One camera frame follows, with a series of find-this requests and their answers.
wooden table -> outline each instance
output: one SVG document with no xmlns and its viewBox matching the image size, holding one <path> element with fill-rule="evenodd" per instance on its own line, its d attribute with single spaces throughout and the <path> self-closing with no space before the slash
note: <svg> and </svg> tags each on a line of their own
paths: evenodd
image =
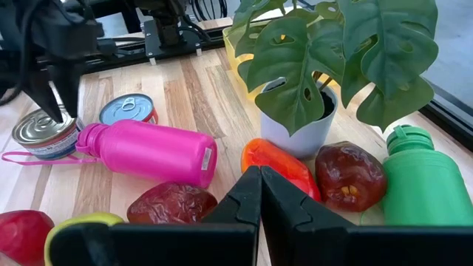
<svg viewBox="0 0 473 266">
<path fill-rule="evenodd" d="M 229 18 L 210 21 L 204 27 L 225 26 Z M 209 191 L 221 200 L 241 176 L 243 146 L 259 136 L 259 110 L 248 100 L 230 70 L 225 49 L 158 61 L 156 66 L 138 64 L 83 76 L 79 114 L 85 124 L 98 122 L 101 108 L 113 98 L 132 92 L 150 96 L 159 114 L 159 124 L 204 132 L 218 145 L 218 164 Z M 332 84 L 339 93 L 339 86 Z M 473 195 L 473 154 L 430 120 L 416 112 L 400 119 L 384 133 L 356 120 L 355 111 L 372 87 L 365 88 L 348 106 L 341 104 L 326 143 L 349 140 L 379 160 L 387 156 L 385 140 L 398 124 L 428 130 L 436 149 L 460 166 L 470 195 Z M 38 107 L 25 95 L 0 108 L 0 152 L 22 150 L 10 133 L 20 117 Z M 307 162 L 313 171 L 313 162 Z M 82 166 L 27 166 L 0 161 L 0 213 L 21 209 L 40 210 L 55 223 L 72 216 L 108 211 L 126 218 L 126 209 L 144 191 L 157 183 L 116 174 L 101 164 Z M 340 213 L 359 224 L 361 215 Z M 363 224 L 382 224 L 378 206 L 363 215 Z M 270 265 L 264 232 L 261 230 L 258 265 Z"/>
</svg>

pink bottle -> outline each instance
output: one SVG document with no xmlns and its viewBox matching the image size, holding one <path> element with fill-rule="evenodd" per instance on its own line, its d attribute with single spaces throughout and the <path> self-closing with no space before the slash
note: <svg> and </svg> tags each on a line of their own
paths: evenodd
<svg viewBox="0 0 473 266">
<path fill-rule="evenodd" d="M 217 164 L 217 145 L 206 134 L 120 120 L 88 125 L 78 151 L 100 158 L 111 171 L 207 188 Z"/>
</svg>

can lid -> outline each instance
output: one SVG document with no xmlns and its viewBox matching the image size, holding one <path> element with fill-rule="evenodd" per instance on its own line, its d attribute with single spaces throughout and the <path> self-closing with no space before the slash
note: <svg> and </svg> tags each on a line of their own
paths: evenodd
<svg viewBox="0 0 473 266">
<path fill-rule="evenodd" d="M 146 95 L 139 93 L 122 95 L 107 103 L 99 118 L 107 125 L 123 119 L 143 121 L 153 112 L 153 108 L 153 100 Z"/>
<path fill-rule="evenodd" d="M 408 149 L 434 149 L 428 131 L 410 125 L 396 126 L 386 142 L 389 155 Z"/>
<path fill-rule="evenodd" d="M 60 105 L 63 123 L 56 123 L 42 109 L 23 117 L 13 128 L 12 138 L 20 144 L 45 143 L 61 135 L 75 125 L 75 118 L 69 116 L 64 105 Z"/>
</svg>

white flower pot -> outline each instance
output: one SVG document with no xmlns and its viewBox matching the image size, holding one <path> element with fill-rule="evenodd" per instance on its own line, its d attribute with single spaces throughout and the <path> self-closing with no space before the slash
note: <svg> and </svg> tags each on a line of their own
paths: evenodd
<svg viewBox="0 0 473 266">
<path fill-rule="evenodd" d="M 278 78 L 271 81 L 263 88 L 262 93 L 285 82 L 284 78 Z M 296 158 L 304 159 L 313 157 L 320 147 L 324 145 L 325 139 L 332 124 L 333 117 L 338 106 L 336 93 L 328 86 L 323 89 L 330 99 L 332 99 L 334 108 L 330 115 L 324 119 L 314 121 L 289 137 L 289 132 L 280 123 L 269 118 L 265 113 L 261 112 L 261 137 L 271 141 L 279 148 L 285 150 Z"/>
</svg>

pink strap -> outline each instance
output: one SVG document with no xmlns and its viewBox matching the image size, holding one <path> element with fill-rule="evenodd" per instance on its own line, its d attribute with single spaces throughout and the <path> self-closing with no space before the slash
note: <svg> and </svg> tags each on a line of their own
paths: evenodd
<svg viewBox="0 0 473 266">
<path fill-rule="evenodd" d="M 90 158 L 90 159 L 79 159 L 74 155 L 67 155 L 68 158 L 71 160 L 39 160 L 39 161 L 32 161 L 32 162 L 19 162 L 16 160 L 8 159 L 7 156 L 11 155 L 21 155 L 21 156 L 32 156 L 31 152 L 25 151 L 9 151 L 5 152 L 1 155 L 1 159 L 7 162 L 18 163 L 22 166 L 50 166 L 50 165 L 61 165 L 61 164 L 82 164 L 82 163 L 96 163 L 100 161 L 98 158 Z"/>
</svg>

